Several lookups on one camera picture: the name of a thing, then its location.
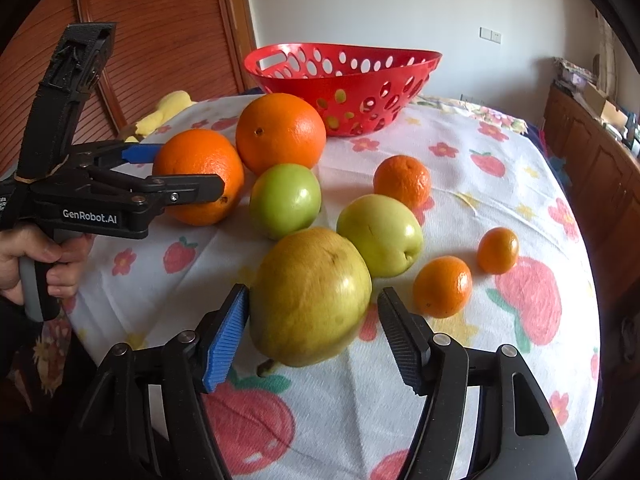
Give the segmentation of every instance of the screw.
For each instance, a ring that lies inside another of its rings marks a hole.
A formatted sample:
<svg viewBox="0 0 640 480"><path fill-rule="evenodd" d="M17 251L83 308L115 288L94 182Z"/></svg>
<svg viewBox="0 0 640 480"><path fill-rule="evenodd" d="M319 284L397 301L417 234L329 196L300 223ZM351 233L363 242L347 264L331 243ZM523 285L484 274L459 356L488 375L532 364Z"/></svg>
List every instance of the screw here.
<svg viewBox="0 0 640 480"><path fill-rule="evenodd" d="M183 330L178 334L178 341L181 343L190 343L196 339L196 333L193 330Z"/></svg>
<svg viewBox="0 0 640 480"><path fill-rule="evenodd" d="M433 342L440 346L449 346L451 338L447 334L434 334Z"/></svg>
<svg viewBox="0 0 640 480"><path fill-rule="evenodd" d="M518 355L518 351L516 350L515 346L502 345L502 348L500 348L500 350L507 357L516 357L516 355Z"/></svg>
<svg viewBox="0 0 640 480"><path fill-rule="evenodd" d="M113 345L113 348L111 348L111 352L114 355L124 355L127 353L127 350L129 350L129 345L126 343L118 343L117 345Z"/></svg>

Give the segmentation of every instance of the orange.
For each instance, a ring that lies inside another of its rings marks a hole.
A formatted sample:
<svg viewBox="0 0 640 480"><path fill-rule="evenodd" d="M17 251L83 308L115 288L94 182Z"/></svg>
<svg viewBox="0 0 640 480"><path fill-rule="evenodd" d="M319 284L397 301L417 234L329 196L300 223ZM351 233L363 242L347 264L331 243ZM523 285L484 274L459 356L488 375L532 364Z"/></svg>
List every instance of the orange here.
<svg viewBox="0 0 640 480"><path fill-rule="evenodd" d="M212 130L187 130L170 139L156 155L154 175L218 174L224 194L215 202L175 205L167 214L189 225L211 225L226 217L240 200L244 168L231 142Z"/></svg>
<svg viewBox="0 0 640 480"><path fill-rule="evenodd" d="M466 305L472 287L471 271L460 258L441 256L431 260L415 277L415 310L422 316L453 316Z"/></svg>
<svg viewBox="0 0 640 480"><path fill-rule="evenodd" d="M478 265L489 274L504 274L516 264L520 243L506 227L487 231L478 245Z"/></svg>
<svg viewBox="0 0 640 480"><path fill-rule="evenodd" d="M373 175L373 192L395 198L413 210L427 202L431 175L417 158L390 156L382 161Z"/></svg>
<svg viewBox="0 0 640 480"><path fill-rule="evenodd" d="M314 167L324 145L322 118L290 94L267 94L244 109L236 126L236 147L245 166L260 175L276 164Z"/></svg>

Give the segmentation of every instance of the tablecloth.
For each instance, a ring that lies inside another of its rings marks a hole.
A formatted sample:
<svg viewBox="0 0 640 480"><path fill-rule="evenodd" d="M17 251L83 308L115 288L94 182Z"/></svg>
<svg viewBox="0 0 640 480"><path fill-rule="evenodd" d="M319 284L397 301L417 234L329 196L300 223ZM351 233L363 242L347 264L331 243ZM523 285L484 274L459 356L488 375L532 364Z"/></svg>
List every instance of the tablecloth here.
<svg viewBox="0 0 640 480"><path fill-rule="evenodd" d="M193 105L146 141L166 142L188 128L212 128L233 141L238 115L255 98ZM335 228L344 206L372 192L372 175L388 156L419 158L433 181L431 198L414 212L425 250L401 276L374 280L372 301L391 285L411 305L412 282L427 261L444 254L465 260L474 277L469 304L449 319L429 320L431 327L473 348L517 346L577 462L593 412L600 340L582 237L543 157L518 134L519 123L487 108L463 107L463 114L445 108L418 100L375 134L329 138L314 168L322 188L315 225ZM121 171L147 176L151 166ZM162 216L144 240L97 238L79 292L66 302L96 362L119 341L134 348L164 344L217 309L234 283L251 284L273 245L250 222L254 181L247 173L240 205L216 226L195 228ZM517 266L498 277L483 274L475 261L480 238L495 226L520 239ZM334 359L260 380L255 367L263 360L246 332L227 382L205 398L232 475L395 479L424 400L402 383L375 308L356 341ZM452 478L466 474L477 406L472 388ZM165 431L158 389L152 411L155 427Z"/></svg>

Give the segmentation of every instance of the human hand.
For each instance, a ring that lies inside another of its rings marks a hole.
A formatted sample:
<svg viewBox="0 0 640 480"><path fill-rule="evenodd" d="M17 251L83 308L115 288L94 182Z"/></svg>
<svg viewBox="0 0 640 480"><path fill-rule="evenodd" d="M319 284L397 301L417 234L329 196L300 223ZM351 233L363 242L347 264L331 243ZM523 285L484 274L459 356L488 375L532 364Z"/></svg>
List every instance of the human hand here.
<svg viewBox="0 0 640 480"><path fill-rule="evenodd" d="M56 298L71 298L77 291L94 235L83 234L58 245L33 224L0 232L0 294L24 304L18 258L57 264L47 272L47 291Z"/></svg>

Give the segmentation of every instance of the yellow plush toy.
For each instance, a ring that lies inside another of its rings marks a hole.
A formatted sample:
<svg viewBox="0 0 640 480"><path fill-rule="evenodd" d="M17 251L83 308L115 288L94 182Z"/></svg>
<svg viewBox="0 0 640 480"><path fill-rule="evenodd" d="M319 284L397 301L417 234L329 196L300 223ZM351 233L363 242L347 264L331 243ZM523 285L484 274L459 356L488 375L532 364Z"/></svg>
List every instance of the yellow plush toy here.
<svg viewBox="0 0 640 480"><path fill-rule="evenodd" d="M156 111L140 119L138 122L128 124L120 131L118 138L127 142L142 140L151 134L158 126L164 124L181 111L194 105L195 102L184 90L178 90L165 95L158 101Z"/></svg>

